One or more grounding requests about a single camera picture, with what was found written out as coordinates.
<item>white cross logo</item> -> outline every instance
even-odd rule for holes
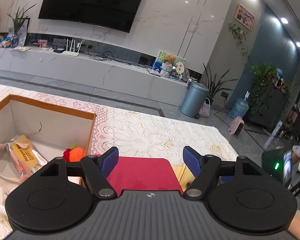
[[[152,198],[152,197],[155,197],[155,194],[152,193],[152,192],[150,192],[150,193],[148,193],[146,196],[149,197],[149,198]]]

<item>white router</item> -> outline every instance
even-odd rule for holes
[[[81,48],[82,41],[81,41],[80,45],[79,45],[79,43],[78,43],[78,45],[77,45],[77,47],[78,47],[78,52],[75,52],[75,51],[74,51],[75,40],[74,40],[74,43],[73,43],[73,51],[71,51],[71,49],[72,49],[72,43],[73,43],[73,40],[71,40],[70,50],[68,51],[68,39],[67,39],[67,47],[66,47],[66,50],[65,50],[64,52],[62,52],[61,54],[63,54],[63,55],[68,55],[68,56],[73,56],[73,57],[77,57],[77,56],[79,55],[79,50],[80,50],[80,48]]]

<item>trash can lid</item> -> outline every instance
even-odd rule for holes
[[[196,81],[192,81],[191,86],[194,87],[195,89],[201,91],[201,92],[208,92],[209,93],[209,89],[205,85],[199,84]]]

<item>black circular motor housing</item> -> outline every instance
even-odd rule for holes
[[[5,208],[14,230],[57,232],[87,217],[93,204],[90,192],[69,182],[59,165],[47,164],[8,195]]]
[[[287,228],[297,209],[294,196],[269,175],[235,177],[211,192],[208,205],[222,223],[256,233]]]

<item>white lace tablecloth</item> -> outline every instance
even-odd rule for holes
[[[102,154],[116,146],[120,156],[165,158],[175,166],[183,164],[184,146],[192,147],[201,155],[214,154],[227,161],[235,161],[238,156],[215,127],[35,91],[25,90],[21,95],[95,113],[97,118],[92,138],[92,154]]]

